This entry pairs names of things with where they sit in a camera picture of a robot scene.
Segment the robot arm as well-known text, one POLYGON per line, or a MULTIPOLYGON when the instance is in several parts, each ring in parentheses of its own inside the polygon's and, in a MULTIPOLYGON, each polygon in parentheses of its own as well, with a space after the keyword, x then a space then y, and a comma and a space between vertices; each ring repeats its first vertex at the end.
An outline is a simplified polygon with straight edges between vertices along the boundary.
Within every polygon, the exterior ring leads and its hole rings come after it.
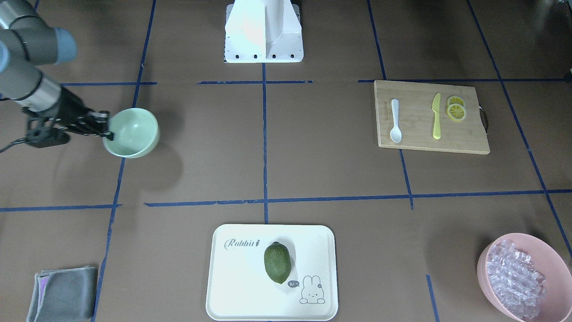
POLYGON ((70 62, 77 43, 61 27, 50 27, 26 0, 3 0, 1 20, 1 94, 27 115, 23 143, 43 148, 65 144, 69 134, 114 139, 108 111, 94 111, 39 69, 70 62))

